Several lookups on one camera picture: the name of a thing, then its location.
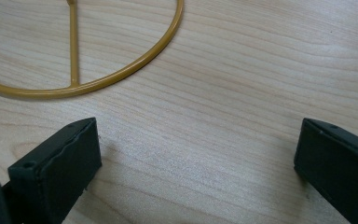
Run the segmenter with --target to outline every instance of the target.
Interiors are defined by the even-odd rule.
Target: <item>light wood surface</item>
[[[152,47],[174,0],[79,0],[81,82]],[[0,182],[62,126],[95,117],[103,168],[64,223],[347,223],[293,169],[303,118],[358,134],[358,1],[186,0],[172,43],[117,85],[0,96]],[[0,0],[0,81],[69,84],[69,7]]]

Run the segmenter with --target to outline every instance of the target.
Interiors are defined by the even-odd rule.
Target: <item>straight gold wire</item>
[[[77,3],[76,0],[67,0],[70,8],[70,36],[71,36],[71,87],[79,85],[79,46],[77,32]]]

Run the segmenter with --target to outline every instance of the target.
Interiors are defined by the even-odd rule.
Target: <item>curved gold wire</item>
[[[18,97],[18,98],[30,98],[30,99],[55,99],[76,96],[91,91],[97,91],[101,88],[119,82],[125,77],[135,73],[143,66],[152,61],[159,53],[161,53],[165,47],[170,43],[176,31],[183,15],[184,0],[177,0],[176,12],[171,22],[170,27],[164,36],[153,46],[147,53],[135,60],[133,63],[125,66],[124,68],[116,71],[115,73],[106,77],[95,79],[85,84],[79,84],[78,75],[78,43],[77,43],[77,9],[76,0],[67,0],[70,7],[70,36],[71,36],[71,85],[66,88],[54,89],[54,90],[26,90],[20,88],[13,88],[3,84],[0,84],[0,94],[4,96]]]

